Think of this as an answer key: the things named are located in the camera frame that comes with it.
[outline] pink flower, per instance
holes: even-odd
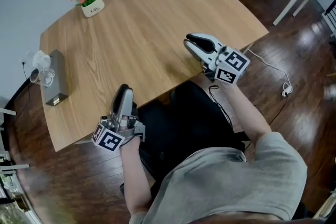
[[[78,0],[79,4],[83,4],[85,0]]]

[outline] white plant pot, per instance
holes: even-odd
[[[83,7],[83,6],[81,7],[82,7],[84,15],[90,18],[93,15],[96,15],[97,13],[99,13],[105,7],[105,4],[103,0],[96,0],[95,2],[91,3],[90,5],[86,7]]]

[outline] white cable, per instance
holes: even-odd
[[[283,70],[281,70],[281,69],[279,69],[279,68],[277,68],[277,67],[275,67],[275,66],[273,66],[273,65],[270,65],[269,63],[266,63],[265,60],[264,60],[261,56],[256,55],[256,54],[255,54],[253,51],[251,51],[250,49],[248,49],[248,51],[251,52],[251,53],[252,53],[255,57],[257,57],[259,60],[261,60],[265,65],[267,65],[267,66],[269,66],[269,67],[273,67],[274,69],[279,70],[279,71],[285,73],[285,74],[286,74],[286,77],[287,77],[287,80],[288,80],[288,83],[285,82],[285,83],[282,85],[282,89],[285,91],[285,90],[287,89],[287,87],[285,88],[285,86],[287,85],[287,86],[290,87],[290,90],[288,91],[288,93],[293,92],[293,87],[292,87],[292,84],[290,83],[290,80],[289,80],[289,77],[288,77],[287,72],[285,72],[285,71],[283,71]]]

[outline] gray box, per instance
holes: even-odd
[[[55,106],[68,98],[68,87],[65,74],[64,56],[59,50],[50,54],[50,68],[55,72],[54,81],[49,87],[44,87],[45,104]]]

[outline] tabletop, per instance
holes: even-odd
[[[65,57],[69,98],[44,104],[56,151],[94,131],[121,84],[142,106],[200,73],[184,48],[187,34],[214,35],[242,49],[268,33],[238,0],[103,1],[97,15],[85,18],[75,7],[41,35],[41,50]]]

